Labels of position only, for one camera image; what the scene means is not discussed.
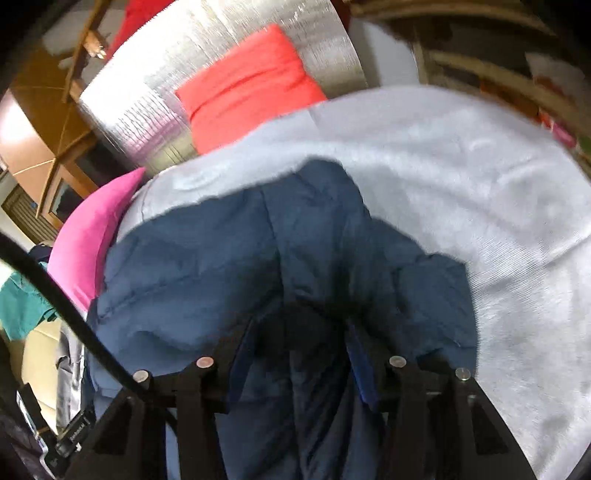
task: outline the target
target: blue puffer jacket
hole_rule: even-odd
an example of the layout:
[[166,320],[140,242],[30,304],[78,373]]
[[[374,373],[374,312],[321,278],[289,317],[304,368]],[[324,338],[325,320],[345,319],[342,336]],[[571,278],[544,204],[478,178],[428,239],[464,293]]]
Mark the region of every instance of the blue puffer jacket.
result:
[[[371,479],[382,417],[343,342],[354,317],[392,352],[474,369],[465,268],[372,219],[340,165],[300,171],[143,223],[109,251],[89,323],[129,371],[181,370],[255,311],[261,347],[242,397],[218,416],[230,479]],[[119,386],[96,363],[98,413]],[[170,478],[178,477],[174,439]]]

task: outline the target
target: pink cushion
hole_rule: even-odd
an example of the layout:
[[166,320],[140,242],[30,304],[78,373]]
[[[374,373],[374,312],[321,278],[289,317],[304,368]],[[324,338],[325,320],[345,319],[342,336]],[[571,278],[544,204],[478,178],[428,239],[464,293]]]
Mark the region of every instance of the pink cushion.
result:
[[72,212],[57,235],[47,272],[84,311],[102,290],[107,250],[144,171],[138,168],[98,189]]

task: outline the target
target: green fabric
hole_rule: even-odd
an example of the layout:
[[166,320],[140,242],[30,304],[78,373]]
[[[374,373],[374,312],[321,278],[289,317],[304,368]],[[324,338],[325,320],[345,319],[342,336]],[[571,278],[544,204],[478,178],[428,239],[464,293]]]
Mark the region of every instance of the green fabric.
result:
[[55,308],[19,272],[0,288],[0,321],[10,340],[22,340],[43,320],[55,319]]

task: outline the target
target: silver insulation roll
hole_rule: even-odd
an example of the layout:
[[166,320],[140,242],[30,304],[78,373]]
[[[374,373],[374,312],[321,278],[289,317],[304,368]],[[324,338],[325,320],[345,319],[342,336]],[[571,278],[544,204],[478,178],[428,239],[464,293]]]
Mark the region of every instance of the silver insulation roll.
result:
[[150,174],[196,155],[174,91],[248,35],[276,23],[326,96],[366,88],[329,0],[177,0],[140,28],[80,97],[98,130]]

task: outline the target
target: red pillow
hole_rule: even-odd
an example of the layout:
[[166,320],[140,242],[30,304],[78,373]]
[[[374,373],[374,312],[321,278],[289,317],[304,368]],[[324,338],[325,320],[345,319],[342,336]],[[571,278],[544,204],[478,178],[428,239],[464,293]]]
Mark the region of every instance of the red pillow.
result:
[[174,0],[130,0],[125,8],[125,18],[121,28],[109,45],[107,60],[109,60],[117,49],[141,27],[152,18],[168,7]]
[[261,123],[326,100],[289,38],[269,25],[230,49],[176,91],[201,154]]

